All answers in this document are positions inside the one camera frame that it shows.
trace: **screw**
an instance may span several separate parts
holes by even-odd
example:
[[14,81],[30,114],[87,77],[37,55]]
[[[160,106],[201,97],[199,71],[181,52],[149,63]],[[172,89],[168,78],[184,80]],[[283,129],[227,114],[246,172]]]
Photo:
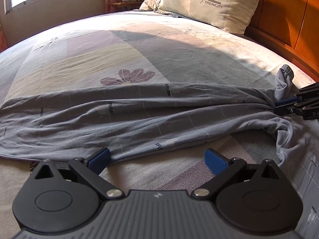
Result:
[[194,190],[194,194],[195,194],[195,196],[198,196],[198,197],[205,197],[205,196],[209,195],[209,190],[207,190],[207,189],[196,189],[196,190]]
[[122,195],[122,191],[119,189],[111,189],[106,192],[106,195],[110,198],[117,198]]
[[76,158],[74,158],[74,160],[80,161],[82,163],[84,161],[84,158],[83,157],[76,157]]

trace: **blue gripper pad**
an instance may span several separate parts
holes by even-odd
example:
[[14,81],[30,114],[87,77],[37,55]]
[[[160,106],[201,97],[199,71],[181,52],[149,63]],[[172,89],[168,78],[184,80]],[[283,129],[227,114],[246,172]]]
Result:
[[298,97],[292,97],[292,98],[288,98],[288,99],[284,99],[281,101],[277,101],[275,106],[279,107],[281,105],[285,105],[285,104],[294,104],[294,103],[301,103],[302,99],[298,98]]
[[205,164],[214,175],[220,174],[229,167],[230,160],[212,148],[205,151]]
[[87,168],[99,175],[110,163],[111,152],[108,148],[103,148],[86,159]]

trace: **orange wooden headboard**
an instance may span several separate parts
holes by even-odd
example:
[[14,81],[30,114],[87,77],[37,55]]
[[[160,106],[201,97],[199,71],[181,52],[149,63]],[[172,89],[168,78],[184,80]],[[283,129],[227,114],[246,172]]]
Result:
[[260,0],[245,35],[319,81],[319,0]]

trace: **gray fabric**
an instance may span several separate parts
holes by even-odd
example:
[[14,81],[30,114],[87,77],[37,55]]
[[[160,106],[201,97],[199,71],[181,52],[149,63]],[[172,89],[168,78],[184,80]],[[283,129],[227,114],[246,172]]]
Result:
[[277,136],[279,165],[303,197],[299,231],[316,234],[318,228],[309,226],[309,220],[315,218],[313,209],[319,209],[313,194],[319,190],[315,182],[319,177],[311,164],[318,164],[319,125],[272,113],[275,102],[289,93],[292,78],[291,69],[284,65],[272,89],[142,84],[11,99],[0,108],[0,153],[13,159],[65,161],[108,146],[112,160],[118,161],[262,129]]
[[[160,34],[152,35],[153,28]],[[143,32],[112,30],[112,33],[139,51],[170,82],[273,87],[273,82],[247,68],[245,59],[234,59],[198,38],[181,34],[178,29],[153,24]]]
[[32,46],[28,43],[34,40],[33,37],[16,44],[12,50],[7,49],[0,56],[0,105],[4,102],[10,86],[21,67],[21,64],[28,57]]
[[240,144],[246,152],[254,152],[251,158],[256,163],[261,163],[264,159],[273,159],[276,164],[280,163],[280,159],[273,155],[269,150],[270,145],[276,141],[273,137],[263,130],[245,130],[232,134],[232,137]]

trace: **bed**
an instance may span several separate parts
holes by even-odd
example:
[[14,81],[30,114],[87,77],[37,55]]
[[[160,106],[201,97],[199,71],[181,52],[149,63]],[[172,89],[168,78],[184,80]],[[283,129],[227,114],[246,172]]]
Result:
[[[275,76],[285,64],[294,74],[291,88],[294,92],[319,81],[318,10],[318,0],[260,0],[244,36],[187,18],[141,11],[102,15],[58,26],[1,53],[0,104],[67,90],[102,87],[112,91],[123,85],[143,87],[157,83],[270,89],[276,85]],[[43,102],[36,107],[42,117],[53,111],[55,104]],[[96,112],[99,121],[107,118],[113,109],[110,107]],[[309,129],[319,126],[318,120],[303,125]],[[10,127],[0,123],[2,139],[10,134]],[[226,157],[239,156],[248,163],[271,158],[280,164],[283,159],[274,138],[274,134],[264,130],[246,129],[214,139],[173,144],[162,151],[146,151],[139,158],[138,154],[119,157],[101,176],[126,192],[192,191],[213,177],[203,159],[207,148],[214,148]],[[0,159],[0,221],[5,239],[19,230],[12,215],[12,201],[36,161],[44,157],[37,157],[35,147],[40,135],[24,139],[33,141],[30,144],[35,154],[8,155],[9,148],[3,143],[0,146],[4,157]],[[82,151],[90,155],[99,146],[105,144],[92,146],[87,142]],[[119,150],[121,146],[113,143],[108,147]],[[62,160],[74,154],[63,154]],[[286,174],[304,199],[304,213],[297,231],[305,238],[313,238],[319,232],[316,213],[319,202],[312,196],[319,190],[318,157],[318,152],[301,154],[297,165],[285,166]]]

